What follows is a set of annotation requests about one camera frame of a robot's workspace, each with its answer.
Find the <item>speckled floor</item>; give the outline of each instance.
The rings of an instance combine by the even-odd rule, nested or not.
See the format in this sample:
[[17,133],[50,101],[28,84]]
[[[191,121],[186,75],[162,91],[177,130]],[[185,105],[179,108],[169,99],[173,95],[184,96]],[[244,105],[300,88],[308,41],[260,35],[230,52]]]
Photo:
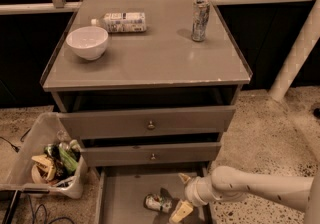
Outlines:
[[[263,174],[314,175],[320,158],[320,121],[312,112],[320,107],[320,87],[290,88],[281,103],[273,101],[265,90],[243,91],[236,107],[213,166],[228,165]],[[1,109],[0,136],[15,145],[22,145],[20,137],[45,111],[52,111],[52,108]],[[0,182],[4,182],[16,153],[0,140],[0,155]],[[41,203],[46,206],[49,220],[67,216],[75,223],[93,223],[97,189],[98,180],[89,171],[80,200],[45,196],[33,198],[32,202],[34,207]],[[6,205],[6,202],[0,202],[0,219],[5,214]],[[304,217],[301,212],[251,195],[239,203],[213,203],[212,206],[216,224],[291,224],[303,223]],[[41,211],[36,223],[43,223],[43,220]],[[26,197],[21,198],[13,223],[32,223]]]

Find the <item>cabinet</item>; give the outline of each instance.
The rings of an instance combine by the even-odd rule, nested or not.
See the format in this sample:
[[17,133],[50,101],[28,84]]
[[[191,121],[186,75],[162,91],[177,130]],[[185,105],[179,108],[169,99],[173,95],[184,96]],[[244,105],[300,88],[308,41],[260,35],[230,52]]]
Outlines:
[[112,182],[127,175],[120,166],[154,175],[159,166],[176,170],[174,164],[207,162],[219,152],[251,71],[214,6],[206,40],[191,40],[192,3],[84,0],[70,30],[106,12],[143,11],[147,31],[111,34],[96,61],[63,45],[48,65],[43,88],[59,106],[61,122],[80,142],[88,166],[101,175],[111,168]]

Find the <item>robotic hand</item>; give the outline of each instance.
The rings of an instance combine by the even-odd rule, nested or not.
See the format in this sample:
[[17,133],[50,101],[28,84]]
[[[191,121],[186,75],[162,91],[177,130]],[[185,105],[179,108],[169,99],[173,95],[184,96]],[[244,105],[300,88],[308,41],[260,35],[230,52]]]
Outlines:
[[179,174],[185,185],[185,201],[180,200],[169,222],[180,223],[193,207],[210,202],[236,202],[246,193],[306,212],[305,224],[318,223],[320,213],[320,174],[315,178],[251,174],[219,166],[206,177]]

